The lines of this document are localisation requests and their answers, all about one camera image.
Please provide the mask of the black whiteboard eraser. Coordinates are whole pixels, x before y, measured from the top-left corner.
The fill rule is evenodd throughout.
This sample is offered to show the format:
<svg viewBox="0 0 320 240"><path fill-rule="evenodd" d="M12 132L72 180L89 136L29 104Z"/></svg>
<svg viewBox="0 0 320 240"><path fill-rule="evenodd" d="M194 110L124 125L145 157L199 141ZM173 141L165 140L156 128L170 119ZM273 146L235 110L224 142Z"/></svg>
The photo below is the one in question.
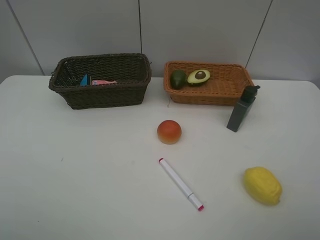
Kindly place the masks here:
<svg viewBox="0 0 320 240"><path fill-rule="evenodd" d="M81 82L80 82L80 86L90 86L92 84L92 77L89 74L86 74Z"/></svg>

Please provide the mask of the green lime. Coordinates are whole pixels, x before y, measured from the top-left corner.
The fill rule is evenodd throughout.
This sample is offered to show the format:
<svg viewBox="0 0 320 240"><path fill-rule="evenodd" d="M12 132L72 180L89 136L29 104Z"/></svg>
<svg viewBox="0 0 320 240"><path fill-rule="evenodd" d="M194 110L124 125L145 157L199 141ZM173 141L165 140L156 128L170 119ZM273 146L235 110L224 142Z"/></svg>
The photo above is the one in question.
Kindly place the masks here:
<svg viewBox="0 0 320 240"><path fill-rule="evenodd" d="M187 81L186 73L181 69L174 70L170 75L170 85L175 90L180 90L184 87Z"/></svg>

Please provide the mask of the white marker pink caps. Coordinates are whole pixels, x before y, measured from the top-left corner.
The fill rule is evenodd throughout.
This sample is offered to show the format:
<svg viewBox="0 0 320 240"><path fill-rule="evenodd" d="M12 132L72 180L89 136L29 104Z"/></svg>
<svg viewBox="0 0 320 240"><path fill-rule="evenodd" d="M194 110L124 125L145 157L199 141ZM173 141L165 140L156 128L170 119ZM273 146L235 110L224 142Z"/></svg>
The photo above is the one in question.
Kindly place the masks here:
<svg viewBox="0 0 320 240"><path fill-rule="evenodd" d="M159 159L159 164L162 166L167 175L173 180L177 187L181 190L188 201L199 211L205 209L203 203L198 199L194 192L186 185L182 178L177 174L177 172L169 165L169 163L164 159Z"/></svg>

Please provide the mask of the pink bottle white cap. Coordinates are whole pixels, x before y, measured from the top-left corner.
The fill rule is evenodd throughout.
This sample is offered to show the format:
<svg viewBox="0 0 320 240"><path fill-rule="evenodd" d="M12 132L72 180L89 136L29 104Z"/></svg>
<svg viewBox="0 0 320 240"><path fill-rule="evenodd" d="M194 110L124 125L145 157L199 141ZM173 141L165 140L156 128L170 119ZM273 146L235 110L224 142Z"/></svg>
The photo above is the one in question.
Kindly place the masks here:
<svg viewBox="0 0 320 240"><path fill-rule="evenodd" d="M108 81L108 80L92 80L91 85L112 85L112 84L117 84L118 82L113 80L113 81Z"/></svg>

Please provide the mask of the yellow lemon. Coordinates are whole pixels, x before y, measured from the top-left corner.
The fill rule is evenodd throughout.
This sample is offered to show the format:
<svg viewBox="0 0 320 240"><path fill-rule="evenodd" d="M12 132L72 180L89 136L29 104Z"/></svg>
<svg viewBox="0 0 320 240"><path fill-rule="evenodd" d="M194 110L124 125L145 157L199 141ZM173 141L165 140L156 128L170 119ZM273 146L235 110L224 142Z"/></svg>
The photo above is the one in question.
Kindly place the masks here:
<svg viewBox="0 0 320 240"><path fill-rule="evenodd" d="M251 167L244 171L243 185L247 193L257 202L275 206L280 202L282 185L274 174L264 167Z"/></svg>

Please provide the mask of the dark brown wicker basket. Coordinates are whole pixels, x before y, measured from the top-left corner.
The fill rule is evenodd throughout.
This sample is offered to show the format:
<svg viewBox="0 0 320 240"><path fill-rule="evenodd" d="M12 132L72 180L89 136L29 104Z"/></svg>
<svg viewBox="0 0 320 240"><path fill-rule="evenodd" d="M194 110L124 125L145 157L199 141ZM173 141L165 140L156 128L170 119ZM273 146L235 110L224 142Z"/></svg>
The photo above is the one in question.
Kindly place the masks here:
<svg viewBox="0 0 320 240"><path fill-rule="evenodd" d="M80 86L86 74L117 84ZM48 87L74 110L124 107L143 102L151 76L143 53L71 56L58 62Z"/></svg>

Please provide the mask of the dark grey pump bottle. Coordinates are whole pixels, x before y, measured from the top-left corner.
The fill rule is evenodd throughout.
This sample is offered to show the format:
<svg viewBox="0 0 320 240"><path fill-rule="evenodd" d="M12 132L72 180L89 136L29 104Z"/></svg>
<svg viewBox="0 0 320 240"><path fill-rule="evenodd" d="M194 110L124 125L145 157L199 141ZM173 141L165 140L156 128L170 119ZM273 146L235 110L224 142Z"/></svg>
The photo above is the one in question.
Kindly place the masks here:
<svg viewBox="0 0 320 240"><path fill-rule="evenodd" d="M258 93L259 85L248 85L244 88L242 95L236 102L226 128L237 132L249 113Z"/></svg>

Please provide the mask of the orange wicker basket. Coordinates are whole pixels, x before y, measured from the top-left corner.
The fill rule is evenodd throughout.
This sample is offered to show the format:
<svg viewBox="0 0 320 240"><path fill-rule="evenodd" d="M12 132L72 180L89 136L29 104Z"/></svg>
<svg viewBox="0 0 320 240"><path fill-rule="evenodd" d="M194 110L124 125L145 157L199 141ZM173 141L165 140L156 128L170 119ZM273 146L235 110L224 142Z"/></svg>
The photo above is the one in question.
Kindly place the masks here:
<svg viewBox="0 0 320 240"><path fill-rule="evenodd" d="M181 89L173 89L170 77L175 70L182 70L187 76L195 70L208 70L210 78L199 86L186 84ZM233 107L245 87L253 85L249 73L239 64L168 61L164 65L164 90L179 104Z"/></svg>

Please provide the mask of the orange red peach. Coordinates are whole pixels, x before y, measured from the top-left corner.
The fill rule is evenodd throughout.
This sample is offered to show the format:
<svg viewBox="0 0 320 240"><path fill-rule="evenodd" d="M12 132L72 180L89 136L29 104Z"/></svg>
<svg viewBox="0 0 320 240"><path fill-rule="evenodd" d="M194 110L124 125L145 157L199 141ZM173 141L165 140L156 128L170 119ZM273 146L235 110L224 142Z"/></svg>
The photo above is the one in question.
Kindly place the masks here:
<svg viewBox="0 0 320 240"><path fill-rule="evenodd" d="M181 126L174 120L165 120L157 127L158 139L167 145L175 144L182 135Z"/></svg>

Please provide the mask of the halved avocado with pit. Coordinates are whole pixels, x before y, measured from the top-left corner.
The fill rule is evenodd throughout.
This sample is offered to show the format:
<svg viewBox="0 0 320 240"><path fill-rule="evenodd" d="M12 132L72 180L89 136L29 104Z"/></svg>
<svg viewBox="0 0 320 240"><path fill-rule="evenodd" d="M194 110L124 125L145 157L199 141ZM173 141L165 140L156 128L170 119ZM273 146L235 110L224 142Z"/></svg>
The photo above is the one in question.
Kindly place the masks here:
<svg viewBox="0 0 320 240"><path fill-rule="evenodd" d="M200 86L206 83L210 77L211 74L206 69L195 70L187 77L187 83L192 87Z"/></svg>

